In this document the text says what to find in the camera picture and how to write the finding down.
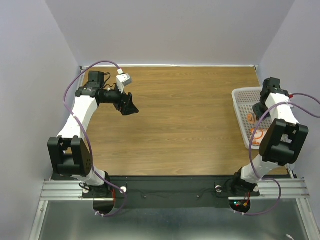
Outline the orange flower towel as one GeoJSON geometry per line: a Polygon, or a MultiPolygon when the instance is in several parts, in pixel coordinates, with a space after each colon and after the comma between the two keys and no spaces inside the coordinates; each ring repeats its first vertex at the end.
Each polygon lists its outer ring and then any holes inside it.
{"type": "Polygon", "coordinates": [[[262,129],[259,128],[254,134],[252,145],[259,147],[267,131],[268,131],[268,128],[262,128],[262,129]]]}

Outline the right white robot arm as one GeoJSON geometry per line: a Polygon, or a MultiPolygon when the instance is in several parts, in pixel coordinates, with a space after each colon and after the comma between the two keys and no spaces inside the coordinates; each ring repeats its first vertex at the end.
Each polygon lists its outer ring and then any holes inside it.
{"type": "Polygon", "coordinates": [[[289,101],[290,94],[281,88],[278,78],[263,81],[260,100],[252,107],[253,120],[260,124],[270,117],[272,123],[260,142],[259,154],[234,174],[230,182],[233,194],[252,193],[270,171],[294,164],[298,159],[309,128],[295,118],[289,101]]]}

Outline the lettered beige towel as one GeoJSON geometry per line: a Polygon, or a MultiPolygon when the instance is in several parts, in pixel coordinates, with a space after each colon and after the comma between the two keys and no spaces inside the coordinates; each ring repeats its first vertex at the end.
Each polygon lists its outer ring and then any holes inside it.
{"type": "Polygon", "coordinates": [[[250,112],[247,114],[247,122],[252,125],[256,124],[257,116],[254,112],[250,112]]]}

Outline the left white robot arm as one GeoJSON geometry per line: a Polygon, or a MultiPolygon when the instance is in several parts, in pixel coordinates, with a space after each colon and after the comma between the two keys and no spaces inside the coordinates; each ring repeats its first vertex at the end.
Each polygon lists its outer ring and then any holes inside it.
{"type": "Polygon", "coordinates": [[[106,73],[90,71],[88,82],[78,88],[70,116],[56,137],[47,142],[54,173],[82,181],[85,188],[94,187],[95,193],[106,197],[111,193],[109,174],[95,168],[87,129],[100,104],[112,104],[123,116],[139,113],[133,95],[125,92],[132,83],[129,74],[118,69],[116,82],[107,86],[106,73]]]}

